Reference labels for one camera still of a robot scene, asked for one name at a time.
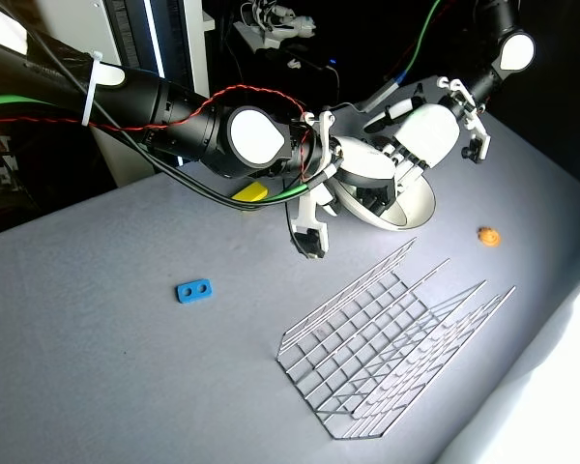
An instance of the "blue object with two holes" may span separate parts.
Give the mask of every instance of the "blue object with two holes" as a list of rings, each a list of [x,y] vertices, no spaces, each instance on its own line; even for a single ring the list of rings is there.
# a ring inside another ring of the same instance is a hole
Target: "blue object with two holes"
[[[207,278],[194,280],[193,282],[182,283],[176,287],[178,301],[181,303],[193,303],[203,298],[213,295],[211,282]]]

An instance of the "zip tie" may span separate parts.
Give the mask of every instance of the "zip tie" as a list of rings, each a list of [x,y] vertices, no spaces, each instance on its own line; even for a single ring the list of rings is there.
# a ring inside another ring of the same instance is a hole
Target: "zip tie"
[[[84,105],[84,114],[81,117],[81,125],[88,126],[90,113],[93,109],[93,100],[95,99],[95,90],[97,89],[97,72],[103,59],[100,51],[93,51],[93,69],[90,71],[90,82],[88,83],[88,94],[86,95],[86,104]]]

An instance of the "orange object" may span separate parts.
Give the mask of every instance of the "orange object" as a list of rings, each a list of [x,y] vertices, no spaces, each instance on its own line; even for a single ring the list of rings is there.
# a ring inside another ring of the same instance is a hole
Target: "orange object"
[[[497,247],[501,244],[501,234],[492,227],[481,227],[478,235],[481,242],[487,247]]]

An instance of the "wire rack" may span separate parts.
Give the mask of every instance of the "wire rack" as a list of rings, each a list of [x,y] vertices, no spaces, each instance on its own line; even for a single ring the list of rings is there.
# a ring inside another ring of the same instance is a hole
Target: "wire rack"
[[[282,337],[277,361],[336,439],[382,437],[515,287],[468,311],[486,281],[432,307],[395,268],[415,239],[360,276]]]

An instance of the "gray table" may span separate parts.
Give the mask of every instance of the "gray table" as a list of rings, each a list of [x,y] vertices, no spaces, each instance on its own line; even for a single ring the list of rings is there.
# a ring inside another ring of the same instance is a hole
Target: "gray table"
[[[428,224],[343,214],[322,261],[289,244],[283,208],[229,211],[162,175],[1,234],[0,463],[432,461],[580,276],[580,185],[484,120],[485,165],[453,155],[428,174]],[[280,336],[415,236],[402,277],[452,258],[428,302],[483,278],[477,303],[518,290],[391,434],[332,441],[275,362]],[[178,304],[201,277],[214,296]]]

